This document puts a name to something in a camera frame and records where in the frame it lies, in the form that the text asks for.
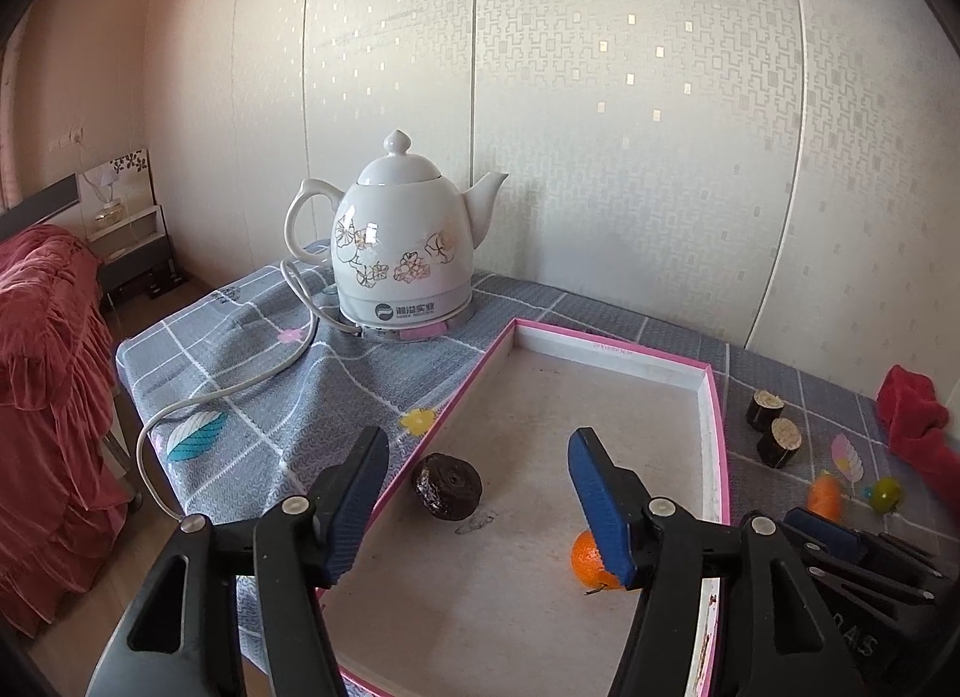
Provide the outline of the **green tomato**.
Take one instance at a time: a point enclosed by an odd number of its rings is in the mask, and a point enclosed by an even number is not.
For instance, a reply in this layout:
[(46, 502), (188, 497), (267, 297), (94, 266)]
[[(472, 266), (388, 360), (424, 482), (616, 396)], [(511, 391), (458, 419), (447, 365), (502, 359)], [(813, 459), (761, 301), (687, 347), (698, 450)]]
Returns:
[(905, 499), (905, 491), (896, 477), (879, 477), (869, 489), (869, 504), (877, 515), (890, 515)]

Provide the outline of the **orange carrot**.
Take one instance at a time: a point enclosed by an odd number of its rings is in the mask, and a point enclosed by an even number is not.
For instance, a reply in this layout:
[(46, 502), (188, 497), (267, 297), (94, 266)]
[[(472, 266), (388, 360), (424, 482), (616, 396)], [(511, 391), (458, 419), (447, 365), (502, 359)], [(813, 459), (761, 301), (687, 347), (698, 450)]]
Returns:
[(807, 492), (805, 510), (816, 516), (822, 516), (832, 523), (841, 523), (843, 521), (843, 507), (843, 486), (841, 486), (841, 482), (832, 473), (822, 471), (812, 482), (809, 492)]

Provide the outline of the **dark eggplant chunk front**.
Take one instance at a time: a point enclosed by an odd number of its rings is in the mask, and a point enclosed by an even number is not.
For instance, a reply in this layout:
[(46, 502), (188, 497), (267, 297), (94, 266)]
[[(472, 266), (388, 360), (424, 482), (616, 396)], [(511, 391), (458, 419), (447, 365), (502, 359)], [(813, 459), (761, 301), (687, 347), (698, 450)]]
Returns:
[(757, 442), (757, 453), (761, 463), (768, 468), (782, 468), (802, 447), (802, 434), (799, 427), (789, 417), (779, 416), (770, 422), (768, 429), (761, 434)]

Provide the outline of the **dark eggplant chunk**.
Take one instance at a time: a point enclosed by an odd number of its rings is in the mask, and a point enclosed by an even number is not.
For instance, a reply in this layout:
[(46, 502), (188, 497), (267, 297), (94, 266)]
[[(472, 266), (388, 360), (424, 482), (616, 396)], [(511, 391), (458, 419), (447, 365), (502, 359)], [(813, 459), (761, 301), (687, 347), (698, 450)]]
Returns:
[(779, 416), (770, 422), (768, 429), (761, 434), (757, 442), (757, 453), (761, 463), (768, 468), (782, 468), (802, 447), (802, 434), (799, 427), (789, 417)]
[(768, 390), (755, 390), (748, 401), (745, 419), (754, 431), (768, 432), (771, 424), (782, 415), (782, 410), (784, 410), (784, 399), (781, 396)]

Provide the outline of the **large textured orange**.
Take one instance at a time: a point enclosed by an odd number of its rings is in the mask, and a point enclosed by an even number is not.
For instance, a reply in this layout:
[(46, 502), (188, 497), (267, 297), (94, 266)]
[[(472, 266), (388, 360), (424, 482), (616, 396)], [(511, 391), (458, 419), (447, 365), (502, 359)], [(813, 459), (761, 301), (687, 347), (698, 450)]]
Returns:
[(622, 583), (605, 568), (594, 534), (581, 531), (569, 551), (569, 565), (587, 591), (618, 590)]

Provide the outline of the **dark wrinkled passion fruit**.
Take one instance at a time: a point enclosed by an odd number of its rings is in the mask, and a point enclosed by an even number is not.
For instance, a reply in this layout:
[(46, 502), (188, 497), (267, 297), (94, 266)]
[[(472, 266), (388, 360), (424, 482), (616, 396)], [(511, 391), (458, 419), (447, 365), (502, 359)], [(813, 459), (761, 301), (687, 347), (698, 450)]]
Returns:
[(444, 521), (467, 520), (483, 494), (480, 473), (468, 461), (445, 453), (421, 458), (413, 468), (412, 486), (428, 513)]

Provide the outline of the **red bed cover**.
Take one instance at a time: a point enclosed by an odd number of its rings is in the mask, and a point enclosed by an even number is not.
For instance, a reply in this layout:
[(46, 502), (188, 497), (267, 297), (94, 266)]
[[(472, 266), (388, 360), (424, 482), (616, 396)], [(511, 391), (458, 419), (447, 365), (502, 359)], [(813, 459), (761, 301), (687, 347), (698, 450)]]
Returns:
[(28, 637), (91, 588), (127, 520), (101, 450), (116, 372), (98, 266), (53, 224), (2, 244), (2, 617)]

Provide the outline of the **red towel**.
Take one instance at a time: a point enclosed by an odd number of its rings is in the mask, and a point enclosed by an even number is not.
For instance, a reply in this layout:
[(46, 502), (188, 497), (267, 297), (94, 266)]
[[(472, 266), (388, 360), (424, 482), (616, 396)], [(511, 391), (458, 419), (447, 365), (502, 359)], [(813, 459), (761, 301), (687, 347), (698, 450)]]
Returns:
[(947, 443), (950, 414), (929, 377), (900, 364), (890, 367), (877, 395), (878, 419), (896, 458), (921, 476), (935, 499), (958, 523), (958, 452)]

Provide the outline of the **grey patterned tablecloth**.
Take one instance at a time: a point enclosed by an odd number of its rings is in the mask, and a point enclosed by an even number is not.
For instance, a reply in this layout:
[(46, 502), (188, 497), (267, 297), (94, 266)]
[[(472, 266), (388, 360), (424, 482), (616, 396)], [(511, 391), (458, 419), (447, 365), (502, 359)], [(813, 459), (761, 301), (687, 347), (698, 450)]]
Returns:
[[(551, 323), (711, 365), (735, 516), (754, 509), (781, 515), (802, 504), (814, 477), (832, 468), (830, 445), (843, 434), (862, 458), (866, 482), (896, 477), (905, 491), (890, 516), (875, 515), (855, 492), (844, 505), (846, 523), (957, 559), (957, 523), (923, 479), (889, 452), (873, 399), (690, 328), (545, 284), (477, 273), (473, 305), (466, 325), (439, 340), (364, 341), (309, 325), (306, 307), (280, 270), (267, 265), (122, 341), (117, 374), (142, 419), (212, 395), (203, 410), (212, 421), (199, 432), (166, 419), (149, 440), (187, 510), (213, 521), (242, 520), (309, 486), (368, 424), (391, 436), (391, 463), (402, 465), (415, 447), (400, 422), (405, 414), (441, 410), (506, 323)], [(763, 432), (745, 419), (755, 390), (781, 396), (781, 416), (802, 434), (799, 452), (777, 470), (761, 463)]]

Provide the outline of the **pink-rimmed white tray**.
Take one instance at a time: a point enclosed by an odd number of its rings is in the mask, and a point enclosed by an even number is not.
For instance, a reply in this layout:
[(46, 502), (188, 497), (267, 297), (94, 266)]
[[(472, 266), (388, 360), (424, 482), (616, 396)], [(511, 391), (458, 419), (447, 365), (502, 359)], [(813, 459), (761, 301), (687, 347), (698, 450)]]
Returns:
[(347, 686), (373, 695), (604, 695), (635, 616), (630, 591), (589, 591), (569, 555), (586, 528), (568, 442), (597, 432), (649, 492), (729, 520), (726, 442), (709, 365), (513, 320), (418, 442), (482, 478), (443, 521), (401, 471), (355, 564), (319, 598)]

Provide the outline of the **white bedside shelf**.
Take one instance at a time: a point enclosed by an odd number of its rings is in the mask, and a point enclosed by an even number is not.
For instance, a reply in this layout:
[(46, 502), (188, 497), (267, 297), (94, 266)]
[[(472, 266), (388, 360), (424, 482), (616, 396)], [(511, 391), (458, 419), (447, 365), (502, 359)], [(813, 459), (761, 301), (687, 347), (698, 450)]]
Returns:
[(156, 195), (146, 148), (82, 172), (78, 179), (85, 239), (99, 265), (101, 307), (135, 296), (158, 299), (185, 281)]

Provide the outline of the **white floral ceramic kettle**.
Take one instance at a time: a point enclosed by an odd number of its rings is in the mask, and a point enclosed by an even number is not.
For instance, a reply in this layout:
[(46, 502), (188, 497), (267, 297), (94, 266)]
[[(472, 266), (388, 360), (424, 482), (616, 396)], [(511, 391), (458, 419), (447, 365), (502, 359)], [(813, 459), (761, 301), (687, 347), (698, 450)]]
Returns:
[[(306, 179), (285, 216), (285, 277), (319, 320), (348, 335), (426, 337), (472, 302), (473, 252), (485, 240), (503, 172), (459, 190), (394, 130), (384, 154), (340, 190)], [(324, 197), (331, 238), (311, 254), (296, 238), (299, 211)]]

